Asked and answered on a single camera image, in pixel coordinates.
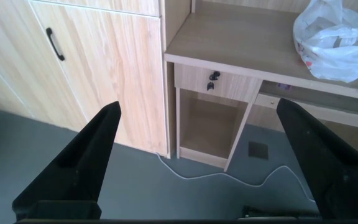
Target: desk surface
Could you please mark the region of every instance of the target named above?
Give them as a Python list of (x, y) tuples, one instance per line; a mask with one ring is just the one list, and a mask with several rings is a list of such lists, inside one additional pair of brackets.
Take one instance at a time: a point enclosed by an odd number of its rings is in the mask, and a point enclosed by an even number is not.
[(317, 79), (295, 50), (297, 13), (202, 2), (172, 40), (165, 60), (358, 98), (351, 83)]

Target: plastic bag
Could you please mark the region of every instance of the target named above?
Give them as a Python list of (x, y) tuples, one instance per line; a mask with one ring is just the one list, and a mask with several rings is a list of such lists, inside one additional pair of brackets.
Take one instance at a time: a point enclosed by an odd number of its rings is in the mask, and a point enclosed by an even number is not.
[(293, 25), (296, 51), (316, 78), (358, 78), (358, 13), (341, 0), (311, 0)]

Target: drawer lock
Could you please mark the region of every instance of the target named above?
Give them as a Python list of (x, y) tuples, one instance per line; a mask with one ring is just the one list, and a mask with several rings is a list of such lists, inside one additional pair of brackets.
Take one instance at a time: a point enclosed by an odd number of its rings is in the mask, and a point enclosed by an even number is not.
[[(218, 80), (218, 77), (221, 76), (221, 73), (220, 72), (214, 72), (213, 74), (211, 74), (209, 76), (209, 80), (211, 81), (216, 81)], [(206, 91), (210, 90), (210, 89), (214, 89), (214, 83), (213, 82), (209, 82), (207, 85), (206, 85)]]

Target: gray floor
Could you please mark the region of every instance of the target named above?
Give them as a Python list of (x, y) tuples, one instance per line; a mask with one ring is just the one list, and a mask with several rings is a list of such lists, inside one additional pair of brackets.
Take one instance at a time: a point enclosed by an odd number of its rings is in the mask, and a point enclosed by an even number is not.
[[(15, 221), (12, 201), (75, 134), (0, 111), (0, 223)], [(249, 140), (269, 146), (268, 161), (247, 156)], [(187, 159), (164, 160), (187, 177), (222, 171)], [(246, 126), (228, 173), (260, 184), (282, 164), (294, 170), (310, 196), (285, 135)], [(156, 155), (118, 144), (113, 147), (98, 203), (102, 218), (112, 219), (234, 219), (245, 204), (265, 210), (317, 212), (288, 170), (279, 170), (258, 188), (223, 176), (183, 180)]]

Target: white cable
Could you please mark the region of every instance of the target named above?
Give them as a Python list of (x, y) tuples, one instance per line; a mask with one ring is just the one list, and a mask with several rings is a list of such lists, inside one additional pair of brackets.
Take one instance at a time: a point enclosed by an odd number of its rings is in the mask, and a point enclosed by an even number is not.
[(271, 175), (273, 175), (276, 171), (278, 171), (279, 169), (282, 169), (282, 168), (286, 168), (286, 169), (288, 169), (288, 170), (294, 175), (294, 177), (297, 179), (297, 181), (298, 181), (299, 185), (301, 186), (302, 191), (303, 191), (303, 193), (305, 194), (306, 198), (307, 198), (309, 201), (316, 203), (315, 200), (313, 200), (312, 198), (309, 198), (309, 196), (308, 196), (308, 194), (306, 193), (306, 190), (305, 190), (305, 188), (303, 187), (303, 185), (302, 185), (301, 180), (299, 179), (299, 177), (298, 177), (288, 166), (285, 166), (285, 165), (279, 166), (278, 168), (276, 168), (275, 170), (273, 170), (268, 176), (266, 176), (265, 180), (264, 180), (261, 184), (253, 185), (253, 184), (245, 183), (245, 182), (243, 182), (243, 181), (241, 181), (241, 180), (239, 180), (239, 179), (237, 179), (237, 178), (235, 178), (235, 177), (232, 177), (232, 176), (230, 176), (229, 174), (225, 174), (225, 173), (208, 174), (208, 175), (202, 175), (202, 176), (198, 176), (198, 177), (184, 177), (184, 176), (178, 174), (177, 172), (175, 172), (171, 167), (169, 167), (168, 164), (166, 164), (166, 163), (161, 159), (160, 154), (158, 154), (158, 153), (156, 152), (156, 155), (158, 156), (158, 158), (160, 159), (160, 161), (162, 162), (162, 164), (164, 164), (171, 172), (173, 172), (173, 174), (175, 174), (177, 177), (179, 177), (179, 178), (181, 178), (181, 179), (184, 179), (184, 180), (196, 180), (196, 179), (201, 179), (201, 178), (205, 178), (205, 177), (212, 177), (212, 176), (215, 176), (215, 175), (223, 175), (223, 176), (226, 176), (226, 177), (230, 177), (231, 179), (233, 179), (233, 180), (239, 182), (240, 184), (244, 184), (245, 186), (248, 186), (248, 187), (261, 187), (261, 186), (263, 186), (263, 185), (266, 183), (267, 179), (268, 179)]

